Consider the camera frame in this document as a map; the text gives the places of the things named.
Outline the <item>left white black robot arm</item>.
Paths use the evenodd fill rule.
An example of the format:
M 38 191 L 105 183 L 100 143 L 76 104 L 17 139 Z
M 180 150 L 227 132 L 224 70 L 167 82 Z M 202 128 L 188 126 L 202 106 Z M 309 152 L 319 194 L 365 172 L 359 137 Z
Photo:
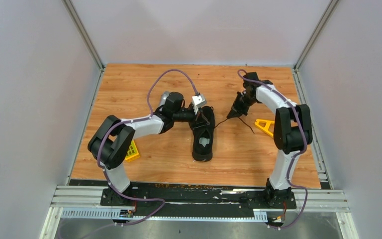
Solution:
M 88 143 L 88 151 L 97 160 L 113 199 L 121 206 L 132 201 L 128 189 L 130 180 L 126 175 L 124 160 L 133 140 L 163 134 L 176 122 L 187 122 L 192 130 L 192 157 L 195 161 L 208 162 L 213 157 L 215 116 L 214 108 L 198 107 L 195 100 L 186 106 L 178 92 L 164 92 L 158 107 L 150 115 L 136 119 L 119 119 L 108 116 Z

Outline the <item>colourful toy block stack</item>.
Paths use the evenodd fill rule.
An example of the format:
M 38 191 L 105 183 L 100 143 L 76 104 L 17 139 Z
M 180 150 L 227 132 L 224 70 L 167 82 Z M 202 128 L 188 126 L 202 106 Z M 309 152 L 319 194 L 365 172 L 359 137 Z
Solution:
M 127 151 L 127 155 L 125 157 L 125 161 L 126 162 L 132 162 L 132 161 L 134 161 L 134 160 L 136 160 L 136 159 L 138 159 L 140 157 L 141 157 L 141 155 L 140 155 L 140 153 L 138 151 L 137 145 L 136 145 L 135 141 L 133 140 L 131 142 L 131 145 L 130 145 L 128 151 Z

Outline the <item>black sneaker shoe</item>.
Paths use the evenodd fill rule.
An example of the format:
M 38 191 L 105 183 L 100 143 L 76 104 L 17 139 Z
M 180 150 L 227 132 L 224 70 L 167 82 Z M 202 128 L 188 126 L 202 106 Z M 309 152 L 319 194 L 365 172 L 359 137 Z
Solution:
M 195 161 L 207 162 L 213 157 L 213 142 L 214 142 L 214 128 L 215 116 L 213 107 L 204 106 L 199 115 L 204 115 L 209 121 L 210 126 L 192 129 L 193 145 L 192 157 Z

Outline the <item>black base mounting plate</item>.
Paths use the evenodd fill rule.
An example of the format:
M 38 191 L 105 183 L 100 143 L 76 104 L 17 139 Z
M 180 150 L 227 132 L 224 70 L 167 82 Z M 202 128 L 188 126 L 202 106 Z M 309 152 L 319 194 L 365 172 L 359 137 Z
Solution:
M 190 185 L 132 182 L 124 191 L 125 199 L 99 180 L 73 179 L 70 186 L 103 186 L 98 196 L 99 206 L 133 206 L 121 210 L 122 216 L 192 218 L 249 218 L 254 209 L 296 209 L 294 194 L 282 205 L 269 207 L 262 202 L 263 187 L 233 187 L 219 185 Z

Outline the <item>silver microphone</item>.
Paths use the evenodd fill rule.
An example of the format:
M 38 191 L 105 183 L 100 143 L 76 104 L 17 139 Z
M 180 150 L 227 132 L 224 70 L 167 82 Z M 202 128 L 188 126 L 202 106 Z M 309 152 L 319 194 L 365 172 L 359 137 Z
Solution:
M 161 95 L 161 99 L 159 102 L 159 106 L 163 106 L 166 102 L 167 97 L 169 96 L 170 92 L 169 91 L 164 91 Z

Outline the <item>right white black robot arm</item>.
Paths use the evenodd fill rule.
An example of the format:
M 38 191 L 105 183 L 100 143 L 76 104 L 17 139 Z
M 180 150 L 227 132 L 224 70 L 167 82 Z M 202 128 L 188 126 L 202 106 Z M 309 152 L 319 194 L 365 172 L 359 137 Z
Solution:
M 282 205 L 291 198 L 291 182 L 296 164 L 312 143 L 310 108 L 285 97 L 269 80 L 260 80 L 256 72 L 238 70 L 244 91 L 238 92 L 227 115 L 239 118 L 248 113 L 250 106 L 262 103 L 275 115 L 273 140 L 278 149 L 275 167 L 267 179 L 262 202 L 271 208 Z

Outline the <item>yellow triangular toy piece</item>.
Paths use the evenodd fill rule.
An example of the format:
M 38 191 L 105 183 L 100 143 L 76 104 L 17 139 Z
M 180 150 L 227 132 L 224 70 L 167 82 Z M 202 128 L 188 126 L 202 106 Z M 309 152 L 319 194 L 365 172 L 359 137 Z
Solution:
M 273 120 L 256 119 L 254 125 L 256 128 L 264 132 L 269 137 L 274 137 L 274 133 L 270 131 L 270 127 L 275 125 L 275 122 Z

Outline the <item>aluminium frame rail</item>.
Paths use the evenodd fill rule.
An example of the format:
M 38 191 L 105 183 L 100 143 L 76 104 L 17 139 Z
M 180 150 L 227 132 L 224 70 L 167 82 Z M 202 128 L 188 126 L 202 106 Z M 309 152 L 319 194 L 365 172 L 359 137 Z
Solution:
M 358 238 L 343 191 L 292 189 L 289 199 L 270 206 L 264 190 L 132 183 L 124 199 L 103 181 L 57 186 L 40 237 Z

